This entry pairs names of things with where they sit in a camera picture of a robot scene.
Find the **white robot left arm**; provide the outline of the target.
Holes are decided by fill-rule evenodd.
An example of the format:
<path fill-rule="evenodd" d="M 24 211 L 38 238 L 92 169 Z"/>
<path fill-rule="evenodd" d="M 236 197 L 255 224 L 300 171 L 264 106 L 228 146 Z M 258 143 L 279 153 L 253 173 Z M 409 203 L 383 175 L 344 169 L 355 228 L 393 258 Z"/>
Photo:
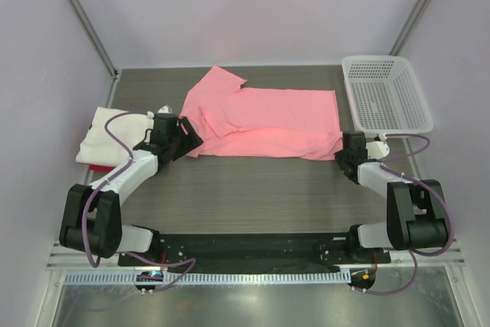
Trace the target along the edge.
<path fill-rule="evenodd" d="M 156 233 L 122 224 L 121 207 L 144 181 L 203 144 L 187 117 L 156 113 L 147 116 L 152 127 L 145 131 L 143 139 L 129 148 L 109 127 L 129 114 L 117 114 L 104 124 L 105 133 L 126 151 L 127 160 L 101 179 L 74 185 L 67 193 L 60 245 L 85 253 L 93 268 L 117 253 L 139 258 L 148 265 L 160 261 L 163 246 L 155 241 Z"/>

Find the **pink t shirt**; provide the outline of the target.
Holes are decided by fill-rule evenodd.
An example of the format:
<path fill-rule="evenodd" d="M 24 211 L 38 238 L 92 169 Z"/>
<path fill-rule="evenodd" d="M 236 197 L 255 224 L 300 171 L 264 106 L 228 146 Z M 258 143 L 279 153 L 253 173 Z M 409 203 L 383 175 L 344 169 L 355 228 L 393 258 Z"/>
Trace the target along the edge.
<path fill-rule="evenodd" d="M 342 148 L 335 91 L 247 87 L 219 66 L 188 91 L 181 116 L 203 140 L 191 157 L 331 161 Z"/>

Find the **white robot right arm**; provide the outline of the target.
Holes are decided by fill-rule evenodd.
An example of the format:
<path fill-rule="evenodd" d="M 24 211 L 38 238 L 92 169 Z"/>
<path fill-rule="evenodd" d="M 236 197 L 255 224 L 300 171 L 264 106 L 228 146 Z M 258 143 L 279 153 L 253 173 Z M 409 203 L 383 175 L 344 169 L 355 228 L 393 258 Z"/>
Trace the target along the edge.
<path fill-rule="evenodd" d="M 454 241 L 454 228 L 441 184 L 421 180 L 387 167 L 374 157 L 363 132 L 343 132 L 335 161 L 345 177 L 384 198 L 386 221 L 354 225 L 345 253 L 362 262 L 376 250 L 408 250 L 424 257 L 445 253 Z"/>

